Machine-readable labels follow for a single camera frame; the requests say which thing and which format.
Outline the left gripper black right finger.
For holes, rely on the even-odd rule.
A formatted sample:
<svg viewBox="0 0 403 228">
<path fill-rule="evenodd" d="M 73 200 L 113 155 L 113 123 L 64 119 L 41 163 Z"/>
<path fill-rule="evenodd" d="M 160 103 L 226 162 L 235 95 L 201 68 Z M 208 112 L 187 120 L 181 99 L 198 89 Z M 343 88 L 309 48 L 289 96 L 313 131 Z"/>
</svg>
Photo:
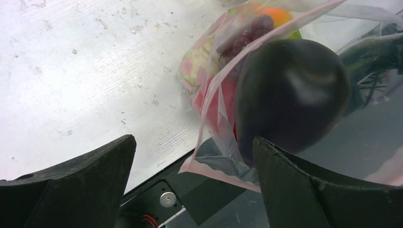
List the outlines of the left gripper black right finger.
<svg viewBox="0 0 403 228">
<path fill-rule="evenodd" d="M 272 228 L 400 228 L 403 189 L 325 169 L 271 144 L 253 156 Z"/>
</svg>

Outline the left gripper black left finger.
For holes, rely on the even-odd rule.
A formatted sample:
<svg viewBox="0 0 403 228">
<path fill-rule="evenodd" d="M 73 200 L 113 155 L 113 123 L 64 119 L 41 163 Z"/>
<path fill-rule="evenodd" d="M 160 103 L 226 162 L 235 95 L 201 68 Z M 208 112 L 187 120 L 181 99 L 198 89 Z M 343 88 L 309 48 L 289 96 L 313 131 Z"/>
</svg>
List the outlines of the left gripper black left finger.
<svg viewBox="0 0 403 228">
<path fill-rule="evenodd" d="M 135 150 L 135 138 L 127 134 L 60 164 L 1 180 L 1 227 L 114 227 Z"/>
</svg>

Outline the purple eggplant toy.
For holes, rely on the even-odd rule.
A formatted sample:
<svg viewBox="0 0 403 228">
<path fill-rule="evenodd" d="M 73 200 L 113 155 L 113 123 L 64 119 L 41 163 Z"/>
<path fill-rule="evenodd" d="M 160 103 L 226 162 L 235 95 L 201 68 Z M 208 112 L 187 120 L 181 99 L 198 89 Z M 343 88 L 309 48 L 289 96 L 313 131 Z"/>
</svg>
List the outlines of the purple eggplant toy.
<svg viewBox="0 0 403 228">
<path fill-rule="evenodd" d="M 254 167 L 252 144 L 260 136 L 289 153 L 321 140 L 342 118 L 351 84 L 341 58 L 306 39 L 281 39 L 251 53 L 235 95 L 238 149 Z"/>
</svg>

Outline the clear zip top bag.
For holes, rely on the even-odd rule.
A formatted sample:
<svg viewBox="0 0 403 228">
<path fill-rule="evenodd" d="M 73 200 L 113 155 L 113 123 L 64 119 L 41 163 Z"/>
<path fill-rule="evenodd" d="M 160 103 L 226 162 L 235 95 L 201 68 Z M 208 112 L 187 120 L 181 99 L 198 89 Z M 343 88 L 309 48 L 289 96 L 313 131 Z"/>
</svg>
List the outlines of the clear zip top bag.
<svg viewBox="0 0 403 228">
<path fill-rule="evenodd" d="M 180 64 L 200 115 L 193 172 L 259 191 L 257 136 L 346 176 L 403 183 L 403 3 L 250 0 Z"/>
</svg>

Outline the red tomato toy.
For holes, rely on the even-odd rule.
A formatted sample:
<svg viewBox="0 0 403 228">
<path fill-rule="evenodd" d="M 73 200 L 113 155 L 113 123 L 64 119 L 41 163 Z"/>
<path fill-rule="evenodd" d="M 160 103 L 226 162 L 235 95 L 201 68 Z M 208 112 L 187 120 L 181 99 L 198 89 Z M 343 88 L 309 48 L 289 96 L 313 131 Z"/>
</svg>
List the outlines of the red tomato toy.
<svg viewBox="0 0 403 228">
<path fill-rule="evenodd" d="M 198 78 L 196 81 L 192 96 L 192 108 L 199 114 L 202 112 L 204 96 L 211 80 L 211 78 L 204 77 Z M 237 83 L 237 78 L 226 77 L 221 83 L 221 88 L 215 92 L 208 108 L 206 122 L 210 129 L 217 135 L 222 132 L 224 128 L 222 121 L 226 119 L 229 122 L 233 134 L 236 136 L 234 101 Z"/>
</svg>

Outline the green cabbage toy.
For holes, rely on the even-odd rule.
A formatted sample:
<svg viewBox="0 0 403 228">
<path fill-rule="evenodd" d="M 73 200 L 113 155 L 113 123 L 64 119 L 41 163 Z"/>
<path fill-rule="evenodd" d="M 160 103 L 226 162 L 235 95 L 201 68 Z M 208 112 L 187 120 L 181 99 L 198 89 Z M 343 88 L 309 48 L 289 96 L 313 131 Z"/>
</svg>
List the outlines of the green cabbage toy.
<svg viewBox="0 0 403 228">
<path fill-rule="evenodd" d="M 220 55 L 213 46 L 213 38 L 201 39 L 183 57 L 179 70 L 190 86 L 194 87 L 198 78 L 213 78 L 221 70 Z"/>
</svg>

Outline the dark red grapes toy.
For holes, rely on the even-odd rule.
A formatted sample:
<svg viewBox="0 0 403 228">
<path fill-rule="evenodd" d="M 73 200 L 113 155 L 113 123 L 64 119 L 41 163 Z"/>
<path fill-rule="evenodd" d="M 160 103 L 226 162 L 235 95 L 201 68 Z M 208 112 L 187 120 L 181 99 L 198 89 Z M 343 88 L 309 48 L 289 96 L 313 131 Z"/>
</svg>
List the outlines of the dark red grapes toy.
<svg viewBox="0 0 403 228">
<path fill-rule="evenodd" d="M 235 28 L 224 37 L 216 47 L 216 52 L 222 57 L 234 58 L 252 41 L 262 37 L 274 29 L 274 20 L 271 16 L 260 15 L 247 20 L 246 25 Z"/>
</svg>

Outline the small orange fruit toy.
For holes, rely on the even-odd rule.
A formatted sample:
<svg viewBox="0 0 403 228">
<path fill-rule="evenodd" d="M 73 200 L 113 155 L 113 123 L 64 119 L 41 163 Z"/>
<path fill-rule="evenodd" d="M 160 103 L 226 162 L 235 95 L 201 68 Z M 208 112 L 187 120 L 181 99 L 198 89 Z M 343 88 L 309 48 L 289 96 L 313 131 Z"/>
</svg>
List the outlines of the small orange fruit toy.
<svg viewBox="0 0 403 228">
<path fill-rule="evenodd" d="M 293 19 L 288 11 L 268 6 L 259 7 L 254 10 L 254 14 L 258 16 L 258 19 L 252 25 L 252 40 Z"/>
</svg>

